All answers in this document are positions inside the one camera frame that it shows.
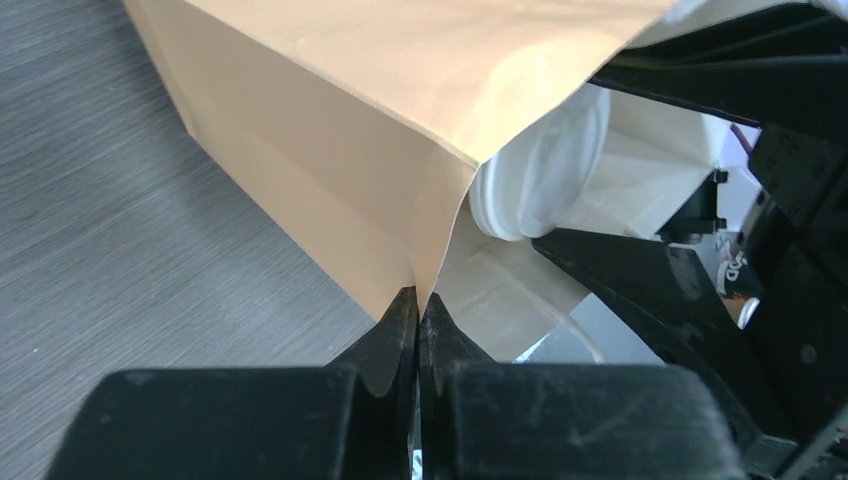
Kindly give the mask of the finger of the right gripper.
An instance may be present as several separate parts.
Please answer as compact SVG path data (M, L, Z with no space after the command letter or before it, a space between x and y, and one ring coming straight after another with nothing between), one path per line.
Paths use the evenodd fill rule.
M790 130L847 127L847 23L782 4L655 45L619 52L597 86Z

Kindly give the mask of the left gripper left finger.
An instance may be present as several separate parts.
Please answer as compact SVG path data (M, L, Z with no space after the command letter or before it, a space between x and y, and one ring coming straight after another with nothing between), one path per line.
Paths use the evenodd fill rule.
M85 399L51 479L407 479L418 302L320 367L128 369Z

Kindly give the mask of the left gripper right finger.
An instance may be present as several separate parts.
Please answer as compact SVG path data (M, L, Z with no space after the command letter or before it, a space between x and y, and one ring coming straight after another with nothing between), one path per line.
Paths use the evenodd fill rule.
M419 327L427 479L742 479L729 427L676 366L494 361L432 296Z

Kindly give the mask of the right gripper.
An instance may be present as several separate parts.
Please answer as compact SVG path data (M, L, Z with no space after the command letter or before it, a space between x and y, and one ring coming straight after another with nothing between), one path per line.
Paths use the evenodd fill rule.
M759 301L742 330L690 249L570 229L532 246L661 359L701 377L752 473L837 479L847 473L847 149L768 126L749 167L766 201L742 243Z

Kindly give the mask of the white plastic cup lid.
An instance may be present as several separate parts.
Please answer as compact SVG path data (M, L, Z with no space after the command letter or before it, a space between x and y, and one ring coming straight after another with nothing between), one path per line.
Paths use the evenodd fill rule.
M610 112L611 92L585 84L482 164L467 194L478 228L514 242L563 226L596 169Z

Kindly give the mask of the brown paper bag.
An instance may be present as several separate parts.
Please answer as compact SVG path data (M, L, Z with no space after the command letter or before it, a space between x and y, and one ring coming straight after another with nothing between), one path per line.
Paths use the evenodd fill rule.
M366 312L432 292L499 360L586 290L484 234L480 166L620 49L675 34L686 1L129 1L188 133ZM713 170L726 121L611 92L600 158L562 227L650 238Z

